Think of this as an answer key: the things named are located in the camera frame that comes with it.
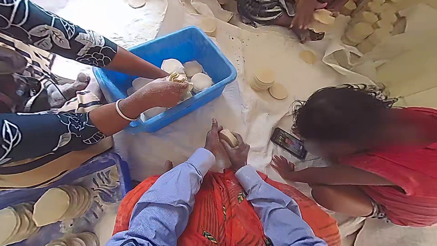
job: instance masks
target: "person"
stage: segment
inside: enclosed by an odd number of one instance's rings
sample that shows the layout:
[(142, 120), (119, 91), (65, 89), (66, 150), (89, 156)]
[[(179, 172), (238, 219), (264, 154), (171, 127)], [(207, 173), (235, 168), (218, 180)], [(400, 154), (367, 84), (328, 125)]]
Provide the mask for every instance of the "person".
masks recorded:
[(332, 165), (295, 171), (283, 156), (272, 166), (304, 182), (325, 208), (397, 225), (437, 223), (437, 110), (395, 108), (384, 89), (364, 84), (322, 88), (297, 102), (294, 130)]
[[(327, 245), (315, 233), (329, 245), (340, 245), (334, 219), (291, 186), (257, 173), (247, 164), (250, 146), (236, 133), (237, 147), (220, 142), (222, 129), (213, 119), (204, 148), (125, 196), (107, 246)], [(232, 171), (208, 171), (222, 151), (229, 155)], [(293, 190), (301, 209), (274, 186)]]
[[(0, 16), (2, 46), (26, 57), (28, 67), (21, 76), (41, 83), (40, 87), (54, 80), (48, 64), (51, 53), (132, 76), (157, 79), (168, 75), (100, 34), (31, 1), (0, 3)], [(37, 188), (59, 180), (111, 148), (108, 136), (130, 120), (156, 106), (175, 106), (186, 89), (186, 84), (157, 79), (117, 104), (101, 105), (87, 87), (52, 112), (0, 113), (0, 189)]]
[(291, 30), (301, 43), (321, 40), (324, 33), (309, 30), (314, 21), (313, 13), (317, 9), (340, 11), (347, 0), (237, 0), (237, 10), (242, 21), (251, 26), (278, 25)]

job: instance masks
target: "phone screen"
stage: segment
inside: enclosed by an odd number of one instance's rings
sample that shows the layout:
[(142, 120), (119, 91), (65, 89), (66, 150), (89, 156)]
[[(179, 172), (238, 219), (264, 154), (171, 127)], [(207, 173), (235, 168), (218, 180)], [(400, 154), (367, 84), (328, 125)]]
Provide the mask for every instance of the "phone screen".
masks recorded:
[(281, 128), (276, 128), (274, 130), (271, 141), (301, 160), (305, 159), (308, 153), (304, 148), (302, 141)]

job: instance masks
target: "orange patterned cloth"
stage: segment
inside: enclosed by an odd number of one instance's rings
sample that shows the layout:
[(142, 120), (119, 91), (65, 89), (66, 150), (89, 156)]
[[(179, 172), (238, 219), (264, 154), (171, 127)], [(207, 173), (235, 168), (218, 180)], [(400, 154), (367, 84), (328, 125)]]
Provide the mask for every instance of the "orange patterned cloth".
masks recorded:
[[(294, 187), (275, 182), (258, 172), (264, 181), (293, 198), (299, 205), (303, 220), (314, 234), (329, 246), (340, 246), (337, 222), (313, 200)], [(114, 234), (129, 228), (132, 210), (141, 196), (159, 176), (141, 182), (124, 197), (115, 220)], [(224, 173), (209, 171), (203, 178), (195, 196), (193, 212), (177, 244), (180, 246), (221, 245), (261, 246), (271, 245), (252, 204), (232, 170)]]

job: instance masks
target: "dark hair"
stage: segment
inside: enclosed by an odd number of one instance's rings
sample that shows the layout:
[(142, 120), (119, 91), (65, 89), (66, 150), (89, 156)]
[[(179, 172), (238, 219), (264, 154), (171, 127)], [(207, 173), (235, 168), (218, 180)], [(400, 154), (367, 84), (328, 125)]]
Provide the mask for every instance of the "dark hair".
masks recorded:
[(397, 101), (383, 86), (343, 84), (325, 87), (293, 103), (293, 130), (319, 141), (360, 141), (376, 130), (382, 113)]

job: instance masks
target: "bracelet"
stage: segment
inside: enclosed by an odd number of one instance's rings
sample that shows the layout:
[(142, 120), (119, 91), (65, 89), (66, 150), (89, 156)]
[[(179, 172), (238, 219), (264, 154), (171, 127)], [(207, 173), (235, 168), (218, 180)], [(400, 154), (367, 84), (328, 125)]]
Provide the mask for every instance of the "bracelet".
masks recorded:
[(119, 100), (117, 100), (117, 101), (115, 102), (115, 110), (117, 111), (117, 113), (118, 113), (118, 114), (119, 114), (123, 119), (128, 120), (128, 121), (136, 121), (136, 120), (138, 120), (138, 119), (139, 119), (139, 116), (136, 117), (135, 119), (130, 119), (130, 118), (126, 117), (126, 116), (125, 116), (125, 115), (120, 111), (120, 107), (118, 106), (118, 104), (120, 103), (121, 100), (124, 100), (124, 99), (122, 98), (122, 99), (119, 99)]

